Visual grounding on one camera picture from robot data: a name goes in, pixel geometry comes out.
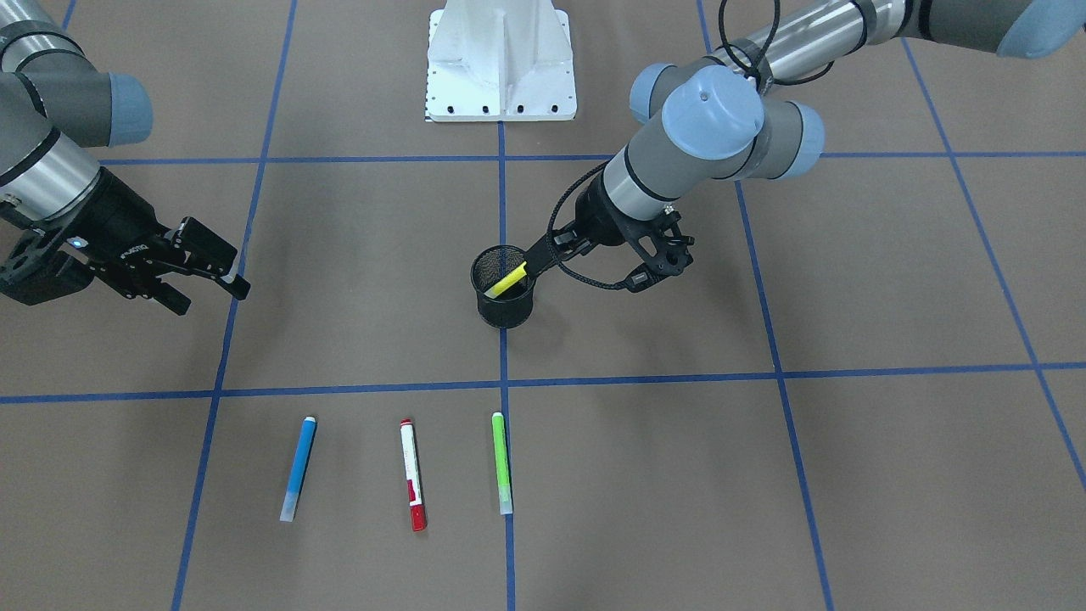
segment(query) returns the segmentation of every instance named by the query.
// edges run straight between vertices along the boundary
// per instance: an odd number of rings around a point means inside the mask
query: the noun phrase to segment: red cap
[[[420,505],[411,508],[411,529],[416,533],[426,530],[426,510]]]

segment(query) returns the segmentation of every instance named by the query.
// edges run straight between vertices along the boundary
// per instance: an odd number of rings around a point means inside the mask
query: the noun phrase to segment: white plastic bracket
[[[569,15],[551,0],[447,0],[430,15],[426,115],[569,120],[577,114]]]

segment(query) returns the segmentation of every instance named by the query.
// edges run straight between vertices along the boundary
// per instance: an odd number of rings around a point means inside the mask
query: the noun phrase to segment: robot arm
[[[681,273],[693,262],[693,238],[679,231],[673,201],[706,178],[797,176],[822,153],[818,113],[763,98],[774,84],[898,36],[1041,58],[1084,24],[1083,0],[830,0],[685,66],[654,64],[630,93],[644,126],[578,195],[576,218],[548,227],[527,251],[525,271],[536,277],[598,244],[626,242],[643,264],[607,288],[636,292]],[[655,252],[642,245],[645,237]]]
[[[151,105],[131,76],[101,74],[34,0],[0,0],[0,218],[23,229],[0,260],[0,292],[28,305],[94,277],[185,315],[167,272],[212,279],[237,298],[237,249],[194,218],[176,229],[81,147],[144,140]],[[83,257],[64,250],[74,247]]]

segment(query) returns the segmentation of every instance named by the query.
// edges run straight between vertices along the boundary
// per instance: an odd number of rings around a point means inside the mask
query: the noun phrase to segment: pen holder
[[[535,278],[525,276],[496,297],[485,292],[497,280],[525,262],[525,251],[515,245],[492,245],[471,263],[471,285],[476,290],[479,316],[497,329],[513,329],[532,314],[532,291]]]

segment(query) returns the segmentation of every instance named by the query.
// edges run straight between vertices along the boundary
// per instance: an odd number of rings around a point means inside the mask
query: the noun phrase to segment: blue marker
[[[290,468],[290,481],[287,482],[287,496],[282,499],[280,522],[293,522],[294,510],[298,509],[298,497],[302,494],[302,481],[305,480],[305,467],[310,463],[310,450],[313,449],[313,434],[317,432],[317,419],[312,416],[302,421],[302,433],[298,437],[298,449],[294,450],[294,466]]]

